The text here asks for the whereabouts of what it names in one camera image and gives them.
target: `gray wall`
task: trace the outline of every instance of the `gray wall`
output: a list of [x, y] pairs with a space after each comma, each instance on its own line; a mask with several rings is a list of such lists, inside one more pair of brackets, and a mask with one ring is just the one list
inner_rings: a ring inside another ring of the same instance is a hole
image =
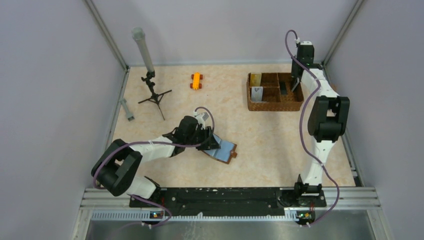
[[94, 0], [127, 64], [143, 65], [131, 38], [142, 27], [153, 63], [291, 62], [296, 29], [323, 60], [356, 0]]
[[422, 239], [424, 1], [369, 0], [329, 65], [348, 131], [396, 239]]
[[81, 0], [0, 3], [0, 239], [69, 239], [123, 71]]

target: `tripod stand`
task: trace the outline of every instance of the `tripod stand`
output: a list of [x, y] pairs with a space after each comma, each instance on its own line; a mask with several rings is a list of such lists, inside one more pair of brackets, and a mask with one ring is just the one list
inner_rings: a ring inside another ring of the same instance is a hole
[[152, 102], [152, 103], [156, 104], [157, 107], [159, 108], [159, 111], [160, 111], [160, 114], [162, 115], [163, 120], [165, 120], [164, 114], [162, 113], [162, 109], [161, 109], [161, 106], [159, 105], [159, 103], [161, 103], [162, 98], [164, 97], [164, 95], [167, 94], [167, 93], [172, 92], [172, 90], [168, 90], [166, 92], [162, 92], [160, 94], [157, 94], [155, 92], [155, 90], [153, 89], [153, 86], [155, 85], [155, 83], [152, 82], [152, 81], [150, 81], [150, 79], [152, 79], [154, 77], [155, 77], [155, 72], [154, 71], [153, 72], [149, 72], [148, 71], [147, 74], [146, 74], [146, 77], [142, 77], [141, 78], [141, 80], [143, 82], [145, 82], [146, 85], [148, 86], [148, 89], [151, 92], [151, 97], [149, 97], [147, 99], [144, 99], [143, 101], [139, 101], [138, 103], [141, 104], [141, 103], [144, 103], [144, 102], [149, 101], [149, 102]]

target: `brown wicker basket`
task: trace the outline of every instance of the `brown wicker basket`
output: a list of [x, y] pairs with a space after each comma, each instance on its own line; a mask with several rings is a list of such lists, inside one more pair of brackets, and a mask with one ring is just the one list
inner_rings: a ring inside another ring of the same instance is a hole
[[[304, 102], [302, 86], [299, 84], [292, 92], [292, 75], [289, 72], [264, 72], [260, 81], [263, 87], [263, 102], [251, 100], [252, 87], [249, 86], [251, 74], [247, 77], [247, 107], [249, 111], [299, 111]], [[280, 85], [285, 84], [287, 95], [281, 95]]]

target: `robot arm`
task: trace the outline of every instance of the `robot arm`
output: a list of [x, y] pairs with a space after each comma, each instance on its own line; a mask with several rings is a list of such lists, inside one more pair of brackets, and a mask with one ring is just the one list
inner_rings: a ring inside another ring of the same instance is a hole
[[[340, 96], [331, 88], [321, 66], [314, 64], [314, 46], [310, 41], [297, 42], [296, 59], [309, 68], [316, 78], [293, 61], [291, 75], [297, 80], [295, 82], [300, 80], [310, 93], [317, 89], [318, 81], [320, 83], [320, 88], [315, 96], [312, 96], [315, 97], [315, 102], [308, 119], [307, 129], [309, 135], [313, 136], [311, 138], [312, 154], [325, 165], [330, 150], [339, 136], [345, 133], [350, 101], [349, 98]], [[309, 158], [310, 161], [299, 176], [298, 182], [303, 189], [300, 194], [317, 196], [321, 191], [323, 168], [314, 158]]]
[[[114, 196], [134, 194], [149, 199], [156, 190], [160, 190], [160, 186], [148, 177], [136, 176], [140, 164], [160, 158], [171, 158], [182, 153], [184, 146], [199, 145], [196, 148], [201, 151], [218, 149], [220, 145], [211, 137], [212, 128], [205, 125], [208, 117], [207, 113], [194, 112], [194, 116], [185, 116], [172, 132], [148, 141], [150, 144], [125, 147], [99, 170], [96, 180]], [[91, 175], [94, 177], [105, 159], [126, 144], [121, 139], [113, 141], [91, 170]]]

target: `gray cylinder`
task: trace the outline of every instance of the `gray cylinder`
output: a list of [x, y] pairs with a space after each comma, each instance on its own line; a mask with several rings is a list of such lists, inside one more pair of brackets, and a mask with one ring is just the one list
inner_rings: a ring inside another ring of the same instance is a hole
[[143, 58], [144, 65], [149, 73], [155, 71], [153, 67], [152, 59], [150, 58], [149, 50], [146, 45], [146, 34], [141, 27], [134, 27], [132, 29], [132, 39], [137, 43], [138, 49], [140, 50], [141, 57]]

